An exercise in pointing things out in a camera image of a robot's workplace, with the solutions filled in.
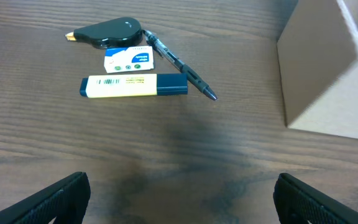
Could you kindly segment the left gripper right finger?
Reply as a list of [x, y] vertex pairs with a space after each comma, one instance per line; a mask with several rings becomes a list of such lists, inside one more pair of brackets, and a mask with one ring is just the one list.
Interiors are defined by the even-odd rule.
[[288, 173], [276, 181], [273, 201], [281, 224], [358, 224], [358, 212]]

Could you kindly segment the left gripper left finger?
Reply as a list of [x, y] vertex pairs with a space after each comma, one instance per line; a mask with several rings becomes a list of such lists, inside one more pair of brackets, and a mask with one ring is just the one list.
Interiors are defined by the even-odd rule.
[[82, 224], [91, 196], [85, 172], [75, 172], [0, 211], [0, 224]]

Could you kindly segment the yellow highlighter dark cap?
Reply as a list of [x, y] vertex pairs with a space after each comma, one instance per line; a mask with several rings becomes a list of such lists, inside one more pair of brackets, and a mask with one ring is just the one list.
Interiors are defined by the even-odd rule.
[[186, 95], [184, 73], [92, 75], [82, 79], [80, 95], [87, 98]]

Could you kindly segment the cardboard box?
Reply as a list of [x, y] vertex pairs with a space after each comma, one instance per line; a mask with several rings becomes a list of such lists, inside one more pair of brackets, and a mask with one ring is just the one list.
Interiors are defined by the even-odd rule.
[[358, 1], [298, 1], [277, 50], [287, 126], [358, 139]]

